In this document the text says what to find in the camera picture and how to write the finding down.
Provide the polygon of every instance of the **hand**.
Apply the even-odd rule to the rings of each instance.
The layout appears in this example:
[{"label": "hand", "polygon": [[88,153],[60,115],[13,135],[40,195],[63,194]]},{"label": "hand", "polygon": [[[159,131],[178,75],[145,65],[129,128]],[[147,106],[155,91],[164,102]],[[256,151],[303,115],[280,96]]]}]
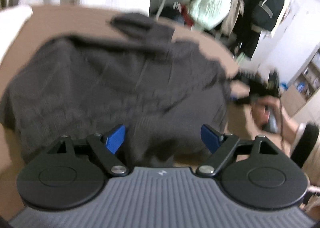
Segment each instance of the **hand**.
[{"label": "hand", "polygon": [[279,133],[281,134],[281,118],[283,122],[282,135],[290,144],[294,142],[299,124],[289,117],[284,108],[280,108],[280,100],[272,96],[260,98],[254,105],[252,105],[251,114],[254,122],[259,129],[269,121],[270,112],[266,110],[266,106],[273,109],[278,125]]}]

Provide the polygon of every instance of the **blue pad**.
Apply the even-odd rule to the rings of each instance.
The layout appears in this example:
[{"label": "blue pad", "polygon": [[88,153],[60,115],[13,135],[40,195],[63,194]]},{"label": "blue pad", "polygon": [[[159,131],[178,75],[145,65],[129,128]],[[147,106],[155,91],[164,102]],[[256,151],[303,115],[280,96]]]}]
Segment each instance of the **blue pad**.
[{"label": "blue pad", "polygon": [[223,138],[222,134],[215,131],[209,125],[204,124],[201,126],[201,140],[212,154],[220,148]]},{"label": "blue pad", "polygon": [[124,141],[125,127],[123,124],[117,125],[112,131],[103,136],[105,146],[112,154],[115,154]]}]

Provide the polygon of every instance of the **white logo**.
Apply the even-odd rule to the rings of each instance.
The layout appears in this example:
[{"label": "white logo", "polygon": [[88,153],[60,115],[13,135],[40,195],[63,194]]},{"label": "white logo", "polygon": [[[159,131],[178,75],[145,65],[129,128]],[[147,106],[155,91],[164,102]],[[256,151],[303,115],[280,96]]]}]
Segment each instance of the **white logo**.
[{"label": "white logo", "polygon": [[163,175],[167,174],[167,172],[164,171],[164,170],[161,170],[161,171],[158,172],[158,174],[161,175],[161,176],[163,176]]}]

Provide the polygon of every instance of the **gray ribbed panel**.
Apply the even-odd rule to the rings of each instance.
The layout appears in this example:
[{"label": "gray ribbed panel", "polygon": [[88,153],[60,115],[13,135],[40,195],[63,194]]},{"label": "gray ribbed panel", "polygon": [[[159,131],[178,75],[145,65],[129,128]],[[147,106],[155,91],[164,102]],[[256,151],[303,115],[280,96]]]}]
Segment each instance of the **gray ribbed panel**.
[{"label": "gray ribbed panel", "polygon": [[297,207],[260,212],[239,206],[213,179],[198,178],[189,168],[136,167],[127,177],[111,179],[95,200],[82,207],[50,213],[27,207],[10,224],[14,228],[310,228],[314,222]]}]

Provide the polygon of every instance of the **dark gray garment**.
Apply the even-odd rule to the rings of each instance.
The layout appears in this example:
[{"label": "dark gray garment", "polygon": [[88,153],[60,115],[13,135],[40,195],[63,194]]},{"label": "dark gray garment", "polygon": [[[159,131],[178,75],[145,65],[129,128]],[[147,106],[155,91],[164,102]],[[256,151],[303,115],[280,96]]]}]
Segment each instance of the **dark gray garment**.
[{"label": "dark gray garment", "polygon": [[208,155],[202,124],[223,132],[230,86],[218,61],[193,42],[172,43],[172,28],[143,15],[112,24],[130,39],[58,37],[7,87],[0,122],[19,135],[26,162],[60,135],[84,138],[123,123],[129,166],[167,166],[174,155]]}]

